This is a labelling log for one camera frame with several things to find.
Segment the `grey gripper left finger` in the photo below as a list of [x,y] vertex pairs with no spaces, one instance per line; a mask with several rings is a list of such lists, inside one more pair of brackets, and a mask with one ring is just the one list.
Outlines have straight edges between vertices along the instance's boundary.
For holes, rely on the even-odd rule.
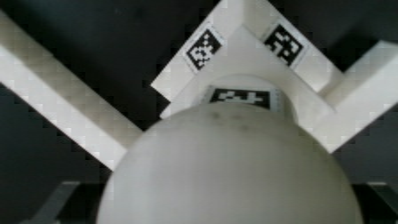
[[65,181],[29,219],[19,224],[97,224],[104,183]]

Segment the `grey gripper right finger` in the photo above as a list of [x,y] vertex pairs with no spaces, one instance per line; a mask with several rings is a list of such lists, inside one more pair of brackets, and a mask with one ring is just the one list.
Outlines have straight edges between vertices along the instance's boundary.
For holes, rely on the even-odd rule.
[[386,182],[354,184],[365,224],[398,224],[398,192]]

